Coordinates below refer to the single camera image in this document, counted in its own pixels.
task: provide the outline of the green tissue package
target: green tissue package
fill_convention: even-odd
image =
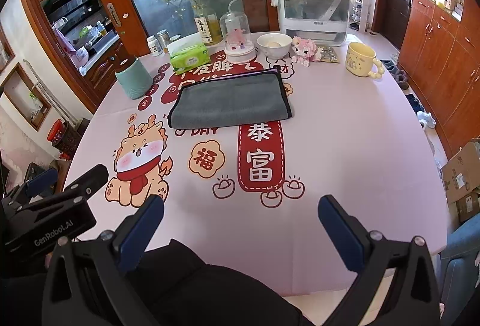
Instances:
[[[196,44],[184,48],[170,57],[175,74],[180,75],[198,66],[210,63],[210,56],[205,44]]]

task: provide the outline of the chair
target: chair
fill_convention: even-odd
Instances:
[[[440,253],[437,282],[440,302],[445,304],[442,326],[450,326],[460,315],[475,291],[479,269],[475,258],[480,251],[480,213],[467,220],[447,238]]]

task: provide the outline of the red scarf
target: red scarf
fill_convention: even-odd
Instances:
[[[120,181],[130,181],[130,194],[135,196],[148,184],[146,174],[160,163],[160,159],[161,156],[157,156],[150,162],[147,162],[138,168],[117,173],[117,178]]]

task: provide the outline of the screw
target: screw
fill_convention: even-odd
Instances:
[[[113,237],[112,230],[105,230],[105,231],[102,231],[102,233],[100,234],[100,239],[102,240],[111,240],[112,237]]]
[[[422,237],[415,237],[413,241],[418,246],[423,246],[425,244],[425,240]]]
[[[65,246],[68,243],[67,237],[60,237],[57,241],[59,246]]]
[[[382,240],[383,234],[377,230],[373,230],[370,232],[370,238],[372,238],[373,240]]]

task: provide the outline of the pink tablecloth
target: pink tablecloth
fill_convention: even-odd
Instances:
[[[232,67],[218,53],[212,65],[183,78],[172,76],[167,56],[143,57],[157,83],[135,101],[116,83],[71,164],[67,184],[97,163],[112,179],[90,199],[97,225],[81,239],[115,229],[147,192],[159,193],[165,217],[150,249],[175,238],[204,261],[247,273],[282,295],[345,288],[355,275],[317,218],[319,198],[330,193],[367,230],[393,240],[421,235],[431,253],[440,251],[446,198],[422,127],[388,73],[376,81],[345,69],[347,43],[337,48],[340,64],[306,68],[260,53]],[[168,127],[181,83],[272,65],[281,66],[291,119]]]

